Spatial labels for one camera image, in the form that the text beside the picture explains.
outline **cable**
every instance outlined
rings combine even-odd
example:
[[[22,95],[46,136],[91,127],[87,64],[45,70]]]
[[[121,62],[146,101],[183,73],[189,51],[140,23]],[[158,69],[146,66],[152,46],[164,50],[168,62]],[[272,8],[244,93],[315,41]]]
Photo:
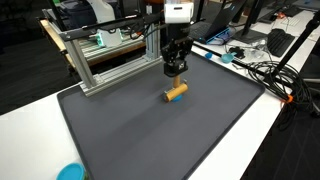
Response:
[[[228,35],[229,35],[228,40],[231,39],[231,38],[237,33],[237,29],[236,29],[234,26],[229,26],[229,27],[231,27],[231,28],[234,29],[234,33],[230,35],[230,34],[229,34],[229,31],[227,32]]]
[[[287,18],[287,20],[288,20],[287,27],[286,27],[286,33],[287,33],[287,31],[288,31],[288,26],[289,26],[289,23],[290,23],[290,19],[289,19],[288,17],[286,17],[286,18]]]
[[[224,44],[224,51],[225,51],[226,53],[228,53],[227,44]]]
[[[136,40],[138,39],[140,36],[144,35],[146,32],[148,32],[149,30],[149,27],[150,27],[150,24],[148,24],[146,27],[143,27],[142,29],[140,29],[138,32],[136,32],[137,36],[133,37],[132,35],[134,34],[134,30],[135,30],[135,27],[136,26],[139,26],[139,24],[134,24],[131,28],[130,28],[130,38],[132,40]]]
[[[271,57],[271,52],[269,51],[267,45],[265,45],[265,52],[268,54],[270,61],[273,62],[272,57]]]
[[[155,31],[164,29],[164,28],[166,28],[166,27],[168,27],[168,26],[169,26],[168,24],[163,24],[163,25],[161,25],[161,26],[156,27],[154,30],[152,30],[152,31],[150,31],[149,33],[145,34],[144,37],[143,37],[143,40],[145,40],[149,35],[151,35],[151,34],[154,33]]]
[[[240,47],[244,49],[255,48],[255,46],[238,46],[238,45],[232,45],[232,44],[225,44],[225,46]]]
[[[229,27],[241,27],[241,26],[244,26],[244,25],[246,25],[245,23],[244,24],[238,24],[238,25],[229,25]]]
[[[108,32],[109,32],[110,34],[114,34],[116,31],[117,31],[117,29],[108,30]]]
[[[266,89],[279,97],[281,102],[285,104],[277,124],[279,130],[283,131],[292,123],[298,107],[304,107],[305,110],[314,112],[317,111],[317,106],[314,104],[308,85],[300,77],[299,72],[290,65],[286,65],[278,71],[276,69],[278,64],[279,62],[272,61],[270,56],[270,61],[254,62],[247,65],[255,69],[254,71],[248,71],[249,76],[256,82],[263,84]],[[264,71],[265,75],[258,75],[257,70]],[[289,84],[288,88],[292,90],[291,94],[287,92],[285,84],[286,86]]]
[[[274,25],[276,24],[276,21],[277,21],[277,20],[274,20],[274,21],[273,21],[272,26],[271,26],[271,30],[273,29]]]

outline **floor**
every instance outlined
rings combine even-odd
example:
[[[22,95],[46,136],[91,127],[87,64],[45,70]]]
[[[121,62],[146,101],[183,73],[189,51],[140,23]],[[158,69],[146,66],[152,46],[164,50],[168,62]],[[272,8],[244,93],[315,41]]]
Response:
[[[0,114],[76,83],[56,47],[45,38],[4,51],[0,55]]]
[[[300,72],[301,76],[320,78],[319,48],[318,41]],[[319,84],[308,85],[320,90]],[[315,95],[314,98],[319,101],[319,97]],[[274,122],[242,180],[320,179],[320,118],[300,109],[284,131],[277,128],[281,119],[279,116]]]

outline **electronic device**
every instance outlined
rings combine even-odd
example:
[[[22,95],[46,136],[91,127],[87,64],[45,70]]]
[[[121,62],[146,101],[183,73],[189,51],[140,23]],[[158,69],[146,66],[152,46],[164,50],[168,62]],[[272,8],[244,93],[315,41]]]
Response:
[[[281,2],[282,0],[264,0],[262,3],[262,8],[264,8],[268,13],[264,15],[265,17],[262,18],[262,20],[266,20],[267,23],[271,23],[270,19],[277,12],[277,10],[280,9],[278,8],[278,4]],[[247,1],[240,12],[232,19],[232,22],[238,23],[242,13],[246,14],[245,11],[248,12],[248,10],[251,10],[252,7],[254,7],[254,1]]]
[[[278,17],[277,11],[278,10],[273,10],[273,11],[269,12],[268,14],[262,16],[259,19],[259,22],[266,23],[266,24],[273,23]]]
[[[231,36],[232,36],[232,31],[229,28],[227,28],[222,32],[218,33],[217,35],[213,36],[211,38],[212,40],[209,40],[207,44],[224,45],[230,40]]]
[[[244,49],[241,49],[238,46],[230,48],[228,53],[235,54],[234,56],[239,59],[245,58]]]
[[[269,52],[276,57],[281,57],[293,40],[294,36],[287,34],[283,29],[272,29],[268,34],[267,46]]]
[[[115,14],[113,7],[106,1],[102,0],[87,0],[92,6],[94,13],[97,17],[98,23],[104,23],[115,20]],[[101,47],[113,47],[122,43],[122,37],[120,29],[116,29],[115,32],[105,31],[102,29],[97,30],[98,45]]]
[[[195,41],[208,44],[213,37],[227,28],[232,18],[238,13],[246,0],[226,3],[212,23],[197,22],[191,26],[189,36]]]
[[[97,22],[95,13],[87,1],[63,1],[57,9],[62,19],[69,20],[68,29],[81,28],[82,26],[93,25]]]
[[[271,3],[271,5],[268,4],[269,9],[280,9],[287,3],[287,0],[270,0],[268,3]]]
[[[251,30],[250,27],[253,23],[257,22],[260,11],[264,5],[264,0],[255,0],[252,4],[250,14],[248,16],[247,22],[244,26],[244,29],[238,31],[232,38],[246,44],[257,41],[263,37],[266,37],[266,34]]]
[[[298,18],[287,17],[281,22],[281,24],[296,26],[299,22],[300,22],[300,19]]]
[[[293,5],[300,7],[301,9],[306,9],[308,11],[320,10],[319,0],[297,0]]]
[[[299,14],[300,12],[302,12],[303,10],[297,6],[284,6],[282,8],[282,12],[287,16],[287,17],[294,17],[295,15]]]

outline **black mat border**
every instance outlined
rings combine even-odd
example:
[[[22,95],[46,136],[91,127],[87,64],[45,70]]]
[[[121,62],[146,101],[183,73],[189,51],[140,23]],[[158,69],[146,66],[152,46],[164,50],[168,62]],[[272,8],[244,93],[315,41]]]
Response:
[[[254,104],[254,102],[265,92],[265,87],[264,87],[262,84],[258,84],[258,83],[256,83],[256,82],[254,82],[253,80],[251,80],[251,79],[249,79],[249,78],[246,78],[246,77],[244,77],[244,76],[242,76],[242,75],[239,75],[239,74],[237,74],[236,72],[234,72],[234,71],[232,71],[232,70],[230,70],[230,69],[228,69],[228,68],[226,68],[226,67],[224,67],[224,66],[221,66],[221,65],[219,65],[219,64],[217,64],[217,63],[215,63],[215,62],[213,62],[213,61],[211,61],[211,60],[209,61],[209,60],[206,59],[205,57],[203,57],[203,56],[201,56],[201,55],[199,55],[199,54],[197,54],[197,53],[195,53],[195,52],[192,52],[191,54],[192,54],[193,56],[195,56],[195,57],[198,57],[199,59],[202,59],[202,60],[208,62],[209,64],[212,64],[212,65],[216,66],[217,68],[222,68],[224,71],[226,71],[226,72],[228,72],[228,73],[231,73],[231,74],[233,74],[233,75],[236,75],[236,76],[238,76],[238,77],[241,77],[244,81],[251,81],[251,83],[252,83],[253,85],[258,86],[258,87],[260,88],[260,93],[259,93],[256,97],[254,97],[254,99],[252,100],[252,102],[251,102],[250,104],[248,104],[248,106],[247,106],[246,108],[244,108],[244,110],[237,116],[236,119],[234,119],[234,120],[230,123],[230,125],[229,125],[229,126],[224,130],[224,132],[216,139],[216,141],[213,142],[213,144],[209,147],[209,149],[200,157],[200,159],[193,165],[193,167],[186,173],[186,175],[181,178],[181,179],[183,179],[183,180],[184,180],[184,179],[188,179],[188,178],[193,174],[193,172],[194,172],[194,171],[200,166],[200,164],[207,158],[207,156],[210,154],[210,152],[216,147],[217,144],[219,144],[219,142],[223,139],[223,137],[224,137],[224,136],[229,132],[229,130],[234,126],[234,124],[235,124],[235,123],[242,117],[242,115],[252,106],[252,104]],[[57,99],[58,99],[59,106],[60,106],[60,109],[61,109],[61,111],[62,111],[63,117],[64,117],[64,119],[65,119],[65,121],[66,121],[66,123],[67,123],[69,132],[70,132],[70,134],[71,134],[71,136],[72,136],[72,139],[73,139],[73,141],[74,141],[74,143],[75,143],[75,145],[76,145],[76,148],[77,148],[78,153],[79,153],[79,155],[80,155],[80,158],[81,158],[81,160],[82,160],[82,162],[83,162],[83,165],[85,166],[86,172],[87,172],[88,175],[89,175],[89,179],[90,179],[90,180],[94,180],[94,178],[93,178],[94,176],[93,176],[93,174],[91,173],[91,170],[90,170],[90,168],[89,168],[89,166],[88,166],[88,163],[87,163],[86,159],[84,158],[84,154],[83,154],[83,152],[81,151],[81,148],[80,148],[80,145],[79,145],[79,143],[78,143],[78,141],[77,141],[77,138],[76,138],[76,136],[75,136],[75,134],[74,134],[74,132],[73,132],[73,130],[72,130],[72,125],[71,125],[71,123],[69,122],[69,120],[66,118],[66,113],[65,113],[65,111],[64,111],[64,109],[63,109],[62,99],[63,99],[64,97],[66,97],[67,95],[69,95],[69,94],[72,94],[72,93],[74,93],[74,92],[78,92],[79,90],[82,91],[81,88],[80,88],[80,85],[75,86],[75,87],[72,87],[72,88],[70,88],[70,89],[67,89],[67,90],[65,90],[65,91],[63,91],[63,92],[60,92],[60,93],[57,95]]]

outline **black cable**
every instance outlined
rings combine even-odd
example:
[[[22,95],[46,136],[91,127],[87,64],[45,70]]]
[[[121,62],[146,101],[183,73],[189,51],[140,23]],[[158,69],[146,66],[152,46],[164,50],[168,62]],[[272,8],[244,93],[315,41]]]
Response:
[[[110,34],[114,34],[116,31],[117,31],[117,29],[108,30],[108,32],[109,32]]]
[[[232,44],[225,44],[225,46],[240,47],[243,49],[254,49],[255,48],[255,46],[238,46],[238,45],[232,45]]]
[[[148,24],[146,27],[143,27],[142,29],[139,30],[139,34],[135,37],[133,37],[132,35],[135,33],[133,32],[135,30],[135,27],[139,26],[139,24],[134,24],[133,26],[130,27],[130,38],[132,40],[136,40],[138,39],[139,37],[141,37],[142,35],[145,35],[146,32],[148,32],[149,30],[149,27],[150,27],[150,24]]]
[[[159,27],[156,27],[154,30],[150,31],[149,33],[145,34],[144,37],[143,37],[143,40],[145,40],[148,36],[150,36],[152,33],[154,33],[155,31],[158,31],[158,30],[161,30],[161,29],[164,29],[166,27],[168,27],[169,25],[168,24],[163,24]]]
[[[144,29],[143,31],[143,36],[146,36],[147,32],[149,31],[149,28],[150,28],[151,24],[147,25],[147,27]]]
[[[310,89],[300,77],[299,72],[290,65],[286,65],[281,71],[277,71],[278,64],[279,62],[274,62],[272,59],[270,61],[249,63],[248,65],[255,70],[248,71],[248,74],[253,80],[263,84],[266,89],[285,102],[276,125],[280,131],[283,131],[292,123],[298,107],[304,107],[305,110],[310,112],[314,112],[316,109]],[[264,71],[265,76],[258,75],[258,70]],[[274,70],[277,71],[275,76],[272,75]],[[291,94],[287,92],[284,84],[290,84]]]

